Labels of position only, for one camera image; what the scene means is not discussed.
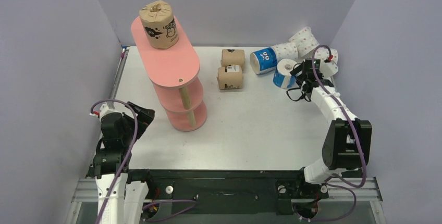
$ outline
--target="blue toilet paper roll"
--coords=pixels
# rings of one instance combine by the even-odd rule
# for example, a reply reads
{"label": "blue toilet paper roll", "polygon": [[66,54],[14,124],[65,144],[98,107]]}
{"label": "blue toilet paper roll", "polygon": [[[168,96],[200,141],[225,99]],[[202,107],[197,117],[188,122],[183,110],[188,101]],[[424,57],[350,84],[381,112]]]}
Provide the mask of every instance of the blue toilet paper roll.
{"label": "blue toilet paper roll", "polygon": [[278,59],[275,51],[269,47],[250,54],[250,65],[256,74],[264,74],[276,69]]}
{"label": "blue toilet paper roll", "polygon": [[296,78],[292,76],[290,72],[296,64],[293,60],[282,59],[276,67],[275,74],[273,75],[273,83],[282,89],[291,88]]}

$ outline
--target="brown toilet paper roll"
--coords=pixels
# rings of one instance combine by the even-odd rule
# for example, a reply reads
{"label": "brown toilet paper roll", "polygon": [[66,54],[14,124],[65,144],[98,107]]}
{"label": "brown toilet paper roll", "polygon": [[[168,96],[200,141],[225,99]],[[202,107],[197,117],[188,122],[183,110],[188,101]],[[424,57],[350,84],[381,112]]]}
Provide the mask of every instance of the brown toilet paper roll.
{"label": "brown toilet paper roll", "polygon": [[232,90],[242,88],[244,77],[239,65],[218,68],[218,86],[220,90]]}
{"label": "brown toilet paper roll", "polygon": [[244,70],[245,53],[243,49],[223,49],[221,52],[221,66],[239,65]]}
{"label": "brown toilet paper roll", "polygon": [[165,1],[146,5],[140,10],[140,19],[152,47],[166,49],[178,41],[174,13]]}

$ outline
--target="white toilet paper roll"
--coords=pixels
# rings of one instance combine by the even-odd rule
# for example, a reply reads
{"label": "white toilet paper roll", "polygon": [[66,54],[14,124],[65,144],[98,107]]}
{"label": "white toilet paper roll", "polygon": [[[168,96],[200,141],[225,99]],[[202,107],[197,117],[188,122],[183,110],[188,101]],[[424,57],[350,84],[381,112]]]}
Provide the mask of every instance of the white toilet paper roll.
{"label": "white toilet paper roll", "polygon": [[310,27],[305,27],[300,30],[292,36],[289,41],[295,43],[300,58],[303,58],[303,56],[307,55],[319,45]]}
{"label": "white toilet paper roll", "polygon": [[[331,54],[333,55],[333,58],[330,61],[333,61],[334,63],[338,64],[338,51],[334,48],[331,48]],[[311,59],[313,55],[313,51],[308,53],[303,57],[303,59]],[[320,59],[322,61],[325,61],[329,58],[328,50],[326,48],[320,48],[316,51],[315,59]]]}
{"label": "white toilet paper roll", "polygon": [[276,44],[272,46],[272,49],[275,51],[278,61],[282,59],[295,60],[298,58],[298,48],[296,48],[294,42]]}
{"label": "white toilet paper roll", "polygon": [[319,67],[319,71],[322,73],[325,79],[328,79],[331,76],[334,76],[339,71],[339,69],[336,63],[334,63],[333,61],[329,63],[324,63],[322,61]]}
{"label": "white toilet paper roll", "polygon": [[282,89],[292,87],[295,82],[295,77],[290,74],[290,71],[293,70],[296,64],[297,62],[294,60],[282,59],[276,66],[273,83]]}

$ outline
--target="cable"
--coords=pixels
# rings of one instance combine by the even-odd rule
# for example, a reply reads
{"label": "cable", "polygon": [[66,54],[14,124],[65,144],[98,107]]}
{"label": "cable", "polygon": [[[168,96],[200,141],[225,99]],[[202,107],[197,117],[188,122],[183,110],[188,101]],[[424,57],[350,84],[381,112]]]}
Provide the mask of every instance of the cable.
{"label": "cable", "polygon": [[[159,196],[159,188],[156,188],[156,194],[155,194],[155,196],[153,197],[152,202],[153,202],[154,200],[156,200],[156,199],[158,198],[158,196]],[[157,208],[157,207],[155,207],[155,206],[152,206],[152,207],[153,207],[153,209],[154,209],[155,211],[158,211],[158,208]]]}
{"label": "cable", "polygon": [[[330,47],[328,47],[327,45],[321,44],[318,47],[316,47],[313,50],[313,55],[312,55],[312,67],[315,67],[315,53],[318,49],[320,48],[326,48],[328,50],[329,55],[332,54],[332,51],[330,50]],[[330,93],[330,91],[328,91],[328,89],[325,88],[325,86],[323,85],[323,83],[321,82],[321,80],[319,79],[317,73],[316,73],[316,69],[313,68],[313,74],[315,75],[315,79],[318,82],[319,86],[325,91],[325,93],[329,94],[330,97],[336,102],[336,104],[340,107],[343,115],[345,116],[345,118],[347,119],[348,124],[350,125],[350,129],[351,132],[353,132],[353,136],[354,136],[354,140],[356,142],[356,147],[358,148],[358,153],[359,153],[359,158],[361,159],[361,164],[362,164],[362,181],[361,184],[356,185],[353,184],[349,181],[344,180],[342,177],[338,177],[340,178],[345,184],[350,185],[354,188],[361,188],[364,186],[365,181],[366,181],[366,175],[367,175],[367,164],[365,163],[365,158],[364,158],[364,154],[362,153],[362,148],[361,148],[361,143],[359,142],[359,137],[358,137],[358,133],[356,132],[356,128],[353,124],[353,122],[350,120],[350,116],[347,114],[345,108],[343,107],[342,103],[334,96]]]}
{"label": "cable", "polygon": [[311,202],[307,202],[307,203],[304,203],[302,205],[300,205],[300,204],[294,204],[294,205],[297,206],[297,207],[305,208],[305,209],[312,209],[312,208],[314,208],[314,206],[317,205],[317,203],[320,200],[322,200],[322,198],[317,197],[316,199],[312,200]]}
{"label": "cable", "polygon": [[133,110],[133,108],[132,108],[131,106],[129,106],[129,104],[127,104],[127,103],[125,103],[125,102],[123,102],[123,101],[120,101],[120,100],[117,100],[117,99],[104,99],[104,100],[100,100],[100,101],[94,103],[94,105],[92,105],[92,107],[91,107],[91,113],[93,114],[93,112],[94,112],[94,108],[95,108],[98,104],[106,103],[106,102],[116,102],[116,103],[121,103],[121,104],[123,104],[126,108],[128,108],[128,109],[131,111],[132,115],[133,115],[133,119],[134,119],[134,122],[135,122],[134,125],[135,125],[135,126],[134,126],[134,128],[133,128],[133,137],[132,137],[132,140],[130,141],[129,148],[127,149],[127,153],[125,154],[125,157],[124,157],[123,161],[121,162],[121,165],[120,165],[120,167],[118,168],[117,172],[115,173],[115,177],[114,177],[114,179],[112,180],[112,183],[111,183],[110,186],[109,186],[109,190],[107,191],[107,193],[106,193],[106,197],[104,198],[103,204],[101,205],[100,211],[98,212],[98,215],[97,215],[97,219],[96,219],[96,221],[95,221],[95,224],[100,224],[100,220],[101,220],[101,217],[103,216],[104,208],[105,208],[105,206],[106,206],[106,204],[107,204],[107,202],[108,202],[108,200],[109,200],[109,196],[111,195],[112,189],[114,188],[114,186],[115,186],[115,184],[116,184],[116,182],[117,182],[118,177],[120,176],[120,174],[121,174],[121,172],[122,172],[122,170],[123,170],[125,164],[127,163],[128,159],[129,159],[129,157],[130,157],[130,155],[128,155],[128,154],[130,154],[130,152],[132,151],[133,145],[135,144],[135,141],[137,140],[137,132],[138,132],[138,120],[137,120],[137,114],[135,113],[135,110]]}
{"label": "cable", "polygon": [[349,191],[349,192],[353,195],[353,199],[354,199],[354,200],[353,200],[353,206],[351,206],[351,209],[350,209],[347,213],[345,213],[345,214],[343,214],[343,215],[341,215],[341,216],[338,216],[338,217],[335,217],[335,218],[329,218],[329,219],[309,219],[309,218],[302,217],[300,214],[298,214],[298,212],[296,212],[297,215],[299,216],[299,219],[300,219],[300,220],[302,219],[302,220],[306,220],[306,221],[308,221],[308,222],[336,221],[336,220],[342,220],[342,219],[346,218],[347,216],[351,215],[351,213],[354,211],[354,209],[356,208],[356,194],[355,194],[351,189],[346,188],[346,187],[344,187],[344,186],[331,185],[331,184],[328,184],[328,183],[326,183],[326,185],[327,185],[327,186],[332,186],[332,187],[334,187],[334,188],[345,189],[345,190]]}
{"label": "cable", "polygon": [[147,219],[147,220],[145,220],[145,221],[146,221],[146,222],[160,222],[160,221],[165,221],[165,220],[168,220],[168,219],[170,219],[170,218],[174,218],[175,216],[177,216],[177,215],[179,215],[179,214],[182,214],[182,213],[184,213],[184,212],[186,212],[186,211],[189,211],[189,210],[191,210],[192,208],[194,208],[194,207],[197,205],[197,202],[196,202],[196,201],[193,201],[193,200],[166,200],[166,201],[160,201],[160,202],[151,202],[151,203],[149,203],[149,204],[147,204],[147,205],[145,205],[145,206],[143,207],[143,211],[146,210],[146,209],[148,209],[148,208],[151,207],[151,206],[159,205],[159,204],[161,204],[161,203],[176,203],[176,202],[193,203],[193,205],[190,206],[190,207],[187,207],[187,208],[185,208],[185,209],[183,209],[183,210],[181,210],[181,211],[179,211],[179,212],[176,212],[176,213],[174,213],[173,215],[170,215],[170,216],[164,217],[164,218],[162,218],[162,219],[158,219],[158,220]]}

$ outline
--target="wooden dowel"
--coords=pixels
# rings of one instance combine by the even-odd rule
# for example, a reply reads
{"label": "wooden dowel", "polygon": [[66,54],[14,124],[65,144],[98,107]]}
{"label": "wooden dowel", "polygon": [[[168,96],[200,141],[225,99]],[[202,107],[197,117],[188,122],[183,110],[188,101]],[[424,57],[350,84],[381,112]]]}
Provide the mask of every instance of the wooden dowel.
{"label": "wooden dowel", "polygon": [[[189,89],[187,88],[187,86],[185,86],[180,88],[179,91],[184,109],[190,109],[192,107],[192,103],[190,102]],[[187,113],[187,119],[189,120],[191,127],[194,128],[197,125],[197,121],[195,120],[195,114],[193,113],[193,110]]]}

